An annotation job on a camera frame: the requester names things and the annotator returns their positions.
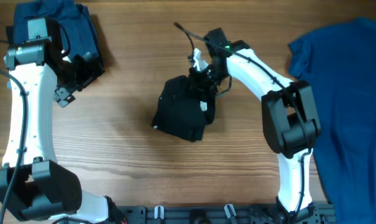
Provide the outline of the black t-shirt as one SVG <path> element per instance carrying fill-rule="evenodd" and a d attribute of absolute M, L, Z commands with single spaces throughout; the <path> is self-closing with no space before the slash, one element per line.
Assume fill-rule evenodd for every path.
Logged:
<path fill-rule="evenodd" d="M 197 99 L 188 77 L 181 75 L 165 82 L 151 126 L 187 141 L 200 141 L 215 111 L 215 98 Z"/>

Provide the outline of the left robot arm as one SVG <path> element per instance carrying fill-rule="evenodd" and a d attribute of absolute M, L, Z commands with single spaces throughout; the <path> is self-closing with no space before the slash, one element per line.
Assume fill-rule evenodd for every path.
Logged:
<path fill-rule="evenodd" d="M 0 223 L 6 212 L 17 220 L 53 223 L 125 223 L 107 196 L 81 188 L 76 174 L 62 167 L 53 146 L 53 105 L 70 104 L 103 74 L 100 58 L 70 58 L 65 28 L 46 17 L 27 23 L 28 39 L 11 44 L 3 74 L 11 83 L 11 127 L 0 168 Z"/>

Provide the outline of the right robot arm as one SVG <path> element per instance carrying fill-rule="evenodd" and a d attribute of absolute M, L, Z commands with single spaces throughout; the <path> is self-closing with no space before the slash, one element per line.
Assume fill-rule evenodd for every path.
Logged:
<path fill-rule="evenodd" d="M 310 158 L 321 134 L 316 103 L 306 81 L 295 82 L 264 63 L 243 40 L 230 42 L 222 29 L 200 37 L 206 44 L 211 63 L 194 49 L 192 68 L 206 74 L 212 83 L 229 77 L 244 84 L 262 107 L 262 128 L 269 148 L 277 155 L 280 186 L 277 195 L 279 223 L 299 223 L 314 210 L 309 190 Z"/>

